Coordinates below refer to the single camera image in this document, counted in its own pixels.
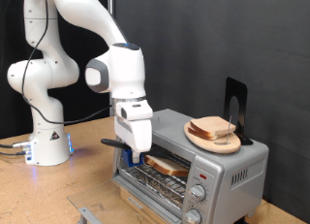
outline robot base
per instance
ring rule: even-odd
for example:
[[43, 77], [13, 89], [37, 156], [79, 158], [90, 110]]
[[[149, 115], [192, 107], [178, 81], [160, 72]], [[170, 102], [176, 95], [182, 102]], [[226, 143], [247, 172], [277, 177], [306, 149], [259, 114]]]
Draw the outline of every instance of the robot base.
[[31, 155], [25, 155], [28, 165], [54, 166], [66, 162], [71, 154], [70, 137], [64, 126], [43, 130], [37, 129], [29, 137]]

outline metal bracket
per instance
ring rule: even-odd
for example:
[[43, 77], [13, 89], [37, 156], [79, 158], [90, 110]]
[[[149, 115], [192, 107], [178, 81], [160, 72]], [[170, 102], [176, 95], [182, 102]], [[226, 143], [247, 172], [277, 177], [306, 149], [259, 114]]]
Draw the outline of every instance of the metal bracket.
[[77, 224], [103, 224], [88, 208], [79, 208], [80, 220]]

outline black plate stand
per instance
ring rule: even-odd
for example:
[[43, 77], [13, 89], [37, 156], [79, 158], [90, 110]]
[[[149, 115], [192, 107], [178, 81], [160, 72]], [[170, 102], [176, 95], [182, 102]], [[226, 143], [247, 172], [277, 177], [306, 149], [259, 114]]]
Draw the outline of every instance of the black plate stand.
[[242, 145], [253, 144], [253, 142], [244, 135], [247, 95], [248, 95], [248, 88], [246, 87], [244, 83], [234, 80], [230, 77], [227, 77], [225, 105], [224, 105], [224, 118], [227, 121], [230, 121], [231, 99], [233, 96], [235, 96], [239, 104], [239, 114], [238, 114], [237, 126], [234, 132], [240, 138]]

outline warning label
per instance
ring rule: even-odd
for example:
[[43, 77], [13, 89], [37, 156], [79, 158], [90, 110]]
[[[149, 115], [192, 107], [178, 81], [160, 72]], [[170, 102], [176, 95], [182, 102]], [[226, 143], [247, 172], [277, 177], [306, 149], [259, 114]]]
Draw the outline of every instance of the warning label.
[[50, 140], [56, 140], [56, 139], [59, 139], [59, 135], [56, 133], [56, 131], [54, 131], [50, 137]]

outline blue led light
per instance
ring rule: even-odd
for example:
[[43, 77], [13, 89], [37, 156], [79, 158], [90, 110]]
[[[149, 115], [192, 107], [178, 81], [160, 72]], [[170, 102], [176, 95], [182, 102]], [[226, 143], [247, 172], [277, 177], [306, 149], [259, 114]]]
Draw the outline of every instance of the blue led light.
[[70, 134], [68, 134], [68, 144], [69, 144], [69, 148], [70, 148], [70, 153], [73, 154], [75, 152], [75, 150], [72, 148], [72, 142], [71, 142]]

